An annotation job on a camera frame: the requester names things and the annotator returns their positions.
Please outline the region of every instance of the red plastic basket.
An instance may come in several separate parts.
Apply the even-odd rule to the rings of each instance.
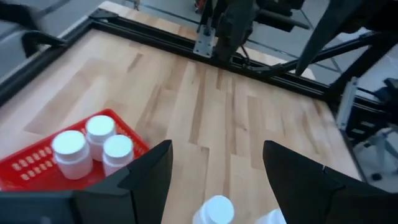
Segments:
[[[134,158],[137,159],[149,147],[144,141],[111,109],[95,115],[106,115],[115,120],[116,132],[124,134],[134,142]],[[101,162],[93,161],[93,170],[84,178],[68,180],[64,178],[53,159],[50,147],[53,138],[62,131],[77,130],[86,133],[85,124],[92,116],[61,130],[31,146],[28,146],[0,161],[0,188],[3,191],[21,190],[71,190],[84,189],[97,183],[104,176]]]

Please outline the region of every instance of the light wood surface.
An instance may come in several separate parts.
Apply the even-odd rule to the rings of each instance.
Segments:
[[[100,7],[196,35],[111,2]],[[281,62],[249,53],[268,64]],[[306,76],[313,78],[309,70]],[[191,223],[203,201],[218,194],[232,200],[234,223],[254,223],[277,208],[262,163],[266,139],[359,178],[323,102],[97,30],[0,109],[0,157],[103,108],[115,110],[152,146],[173,140],[163,223]]]

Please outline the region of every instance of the white cap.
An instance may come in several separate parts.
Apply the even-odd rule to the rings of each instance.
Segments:
[[[86,139],[79,131],[64,131],[52,141],[51,147],[56,155],[65,160],[73,161],[85,154]]]
[[[204,209],[207,223],[228,224],[234,218],[234,206],[232,202],[222,195],[216,195],[205,202]]]
[[[90,118],[86,130],[87,137],[94,142],[104,142],[116,132],[114,120],[105,115]]]
[[[112,164],[130,162],[134,144],[122,134],[114,135],[104,142],[104,157]]]

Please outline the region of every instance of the metal plate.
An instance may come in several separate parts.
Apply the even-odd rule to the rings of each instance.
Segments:
[[[206,35],[206,27],[206,25],[201,25],[199,27],[198,38],[195,42],[193,53],[206,58],[210,58],[213,53],[214,37],[216,34],[216,30],[214,28],[210,28],[209,35]]]

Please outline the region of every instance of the pill bottle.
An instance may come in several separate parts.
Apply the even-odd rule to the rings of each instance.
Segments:
[[[87,121],[86,131],[91,156],[96,161],[102,161],[104,142],[116,134],[114,120],[105,115],[94,116]]]
[[[90,149],[83,133],[64,131],[53,139],[51,147],[58,168],[66,178],[77,180],[93,169]]]
[[[109,176],[128,165],[134,158],[134,144],[122,134],[111,136],[104,142],[103,166],[105,175]]]
[[[286,224],[286,221],[282,211],[278,208],[259,218],[256,224]]]
[[[216,195],[206,201],[193,216],[193,224],[229,224],[234,218],[232,202]]]

